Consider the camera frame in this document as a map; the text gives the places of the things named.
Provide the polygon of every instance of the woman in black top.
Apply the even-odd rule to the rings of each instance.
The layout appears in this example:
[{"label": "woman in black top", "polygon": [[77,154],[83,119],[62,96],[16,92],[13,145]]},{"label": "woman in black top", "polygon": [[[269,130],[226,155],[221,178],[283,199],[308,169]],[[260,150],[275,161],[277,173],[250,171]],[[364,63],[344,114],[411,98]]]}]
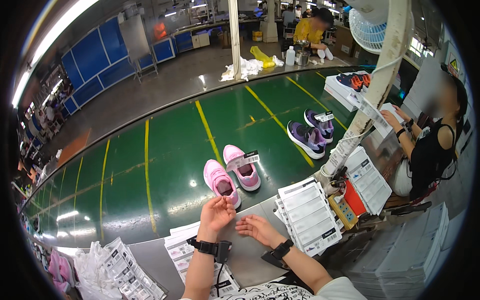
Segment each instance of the woman in black top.
[{"label": "woman in black top", "polygon": [[428,187],[442,179],[445,169],[456,159],[455,144],[462,132],[468,105],[465,87],[458,78],[445,73],[438,104],[444,117],[423,130],[394,105],[399,116],[410,122],[415,145],[391,112],[380,112],[397,133],[407,157],[401,161],[389,184],[397,195],[410,195],[411,201],[425,195]]}]

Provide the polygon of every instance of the plastic bag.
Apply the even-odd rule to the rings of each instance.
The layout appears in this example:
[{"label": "plastic bag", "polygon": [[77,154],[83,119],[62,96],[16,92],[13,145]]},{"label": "plastic bag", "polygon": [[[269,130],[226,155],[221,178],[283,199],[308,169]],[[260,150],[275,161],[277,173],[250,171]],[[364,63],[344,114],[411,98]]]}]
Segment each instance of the plastic bag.
[{"label": "plastic bag", "polygon": [[264,63],[264,68],[271,68],[275,67],[275,63],[273,58],[268,57],[265,53],[263,53],[258,46],[252,46],[250,48],[250,53],[255,56],[256,60],[262,61]]}]

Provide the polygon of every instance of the white plastic bag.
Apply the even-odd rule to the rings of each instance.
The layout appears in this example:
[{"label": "white plastic bag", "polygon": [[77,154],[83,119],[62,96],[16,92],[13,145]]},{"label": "white plastic bag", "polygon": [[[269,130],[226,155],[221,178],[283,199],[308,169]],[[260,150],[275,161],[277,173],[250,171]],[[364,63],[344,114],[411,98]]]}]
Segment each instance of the white plastic bag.
[{"label": "white plastic bag", "polygon": [[120,290],[111,280],[103,267],[103,260],[108,256],[108,249],[102,248],[99,241],[90,244],[90,252],[79,249],[73,258],[77,270],[76,287],[84,300],[122,299]]}]

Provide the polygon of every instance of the shoe insole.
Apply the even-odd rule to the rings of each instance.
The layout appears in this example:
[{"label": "shoe insole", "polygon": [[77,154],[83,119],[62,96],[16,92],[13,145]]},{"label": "shoe insole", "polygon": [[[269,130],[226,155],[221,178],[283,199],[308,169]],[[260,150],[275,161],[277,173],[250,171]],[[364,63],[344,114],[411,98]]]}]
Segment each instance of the shoe insole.
[{"label": "shoe insole", "polygon": [[218,183],[216,186],[218,192],[222,196],[230,196],[233,193],[232,186],[230,185],[230,182],[222,180]]},{"label": "shoe insole", "polygon": [[241,166],[239,168],[239,172],[242,176],[250,176],[253,173],[253,169],[250,164],[246,164],[245,166]]}]

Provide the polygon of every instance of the plastic bottle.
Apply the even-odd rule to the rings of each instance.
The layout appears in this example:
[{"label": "plastic bottle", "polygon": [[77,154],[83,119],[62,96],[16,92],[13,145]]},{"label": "plastic bottle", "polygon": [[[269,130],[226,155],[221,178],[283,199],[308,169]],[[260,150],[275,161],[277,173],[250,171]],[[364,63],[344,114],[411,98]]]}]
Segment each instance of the plastic bottle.
[{"label": "plastic bottle", "polygon": [[285,60],[285,64],[287,66],[293,66],[295,63],[295,50],[293,50],[293,46],[290,46],[287,50],[287,59]]}]

